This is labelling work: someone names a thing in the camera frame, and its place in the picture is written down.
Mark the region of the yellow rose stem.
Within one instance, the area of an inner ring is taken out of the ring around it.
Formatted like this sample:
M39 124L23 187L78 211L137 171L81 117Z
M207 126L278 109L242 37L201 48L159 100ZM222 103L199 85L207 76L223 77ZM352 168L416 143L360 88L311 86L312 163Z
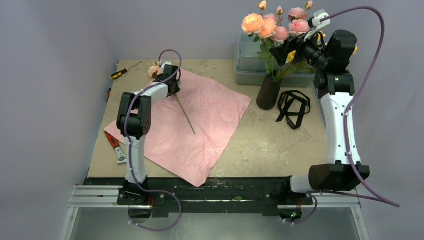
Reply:
M315 38L318 40L323 38L324 40L324 34L319 31L312 38ZM329 39L329 41L325 42L325 45L326 45L327 54L330 57L332 57L333 60L330 62L330 65L328 66L326 70L315 70L315 71L323 72L323 73L333 73L333 74L347 73L348 72L347 67L350 64L350 59L352 55L354 54L356 46L357 46L356 35L347 30L337 30L331 35L331 38ZM293 51L293 52L294 52L294 56L292 60L289 62L291 65L296 65L300 63L306 64L305 62L296 63L296 51Z

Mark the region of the pink wrapping paper sheet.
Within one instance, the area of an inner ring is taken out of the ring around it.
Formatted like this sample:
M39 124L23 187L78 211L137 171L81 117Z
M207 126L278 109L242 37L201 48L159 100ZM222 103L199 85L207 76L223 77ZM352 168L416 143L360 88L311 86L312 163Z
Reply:
M203 185L233 137L251 98L219 82L182 70L177 94L193 134L174 96L152 105L144 159L191 185Z

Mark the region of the peach rose stem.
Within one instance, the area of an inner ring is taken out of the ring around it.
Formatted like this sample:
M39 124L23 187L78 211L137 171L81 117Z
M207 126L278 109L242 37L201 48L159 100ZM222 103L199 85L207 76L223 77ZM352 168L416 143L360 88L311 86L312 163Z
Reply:
M254 37L254 43L260 42L258 58L264 61L266 73L272 79L275 69L269 50L275 45L272 37L277 32L277 20L274 17L266 17L264 15L268 7L266 0L262 0L257 5L259 13L250 13L245 16L241 23L241 30L249 37Z

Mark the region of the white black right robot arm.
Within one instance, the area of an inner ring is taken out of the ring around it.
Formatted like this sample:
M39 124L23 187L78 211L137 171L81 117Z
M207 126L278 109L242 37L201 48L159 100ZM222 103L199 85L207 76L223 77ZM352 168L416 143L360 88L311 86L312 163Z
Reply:
M370 176L361 163L352 112L354 78L347 67L357 37L347 30L335 31L324 43L319 33L289 37L283 45L269 49L279 65L295 52L293 63L306 63L315 69L314 87L324 116L327 163L313 165L305 175L290 176L280 196L288 204L313 191L351 191Z

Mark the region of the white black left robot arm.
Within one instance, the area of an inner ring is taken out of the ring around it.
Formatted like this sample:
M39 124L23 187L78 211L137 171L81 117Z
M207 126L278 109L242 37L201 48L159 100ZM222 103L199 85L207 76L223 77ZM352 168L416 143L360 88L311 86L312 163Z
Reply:
M145 167L145 142L152 126L152 106L159 100L180 91L175 65L165 64L160 74L148 87L139 92L125 92L121 96L116 126L126 145L126 176L120 194L138 205L150 197Z

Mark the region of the pink rose stem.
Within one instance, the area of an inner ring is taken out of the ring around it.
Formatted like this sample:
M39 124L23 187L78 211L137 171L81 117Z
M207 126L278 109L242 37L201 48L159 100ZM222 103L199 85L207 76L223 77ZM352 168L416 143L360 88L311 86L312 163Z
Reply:
M270 47L277 47L282 45L285 42L285 40L289 37L289 32L283 24L284 14L285 14L284 8L281 5L279 5L276 8L275 13L269 13L263 17L263 19L265 19L266 17L267 19L266 21L270 25L270 29L271 29L271 35L268 38L268 42L270 42ZM281 72L282 72L281 68L278 66L276 60L270 54L269 73L271 76L271 80L274 82L279 82L282 76Z
M290 23L288 25L288 32L291 36L299 36L310 31L307 21L307 11L309 11L313 6L314 1L309 0L305 3L304 8L296 7L289 10L288 19Z

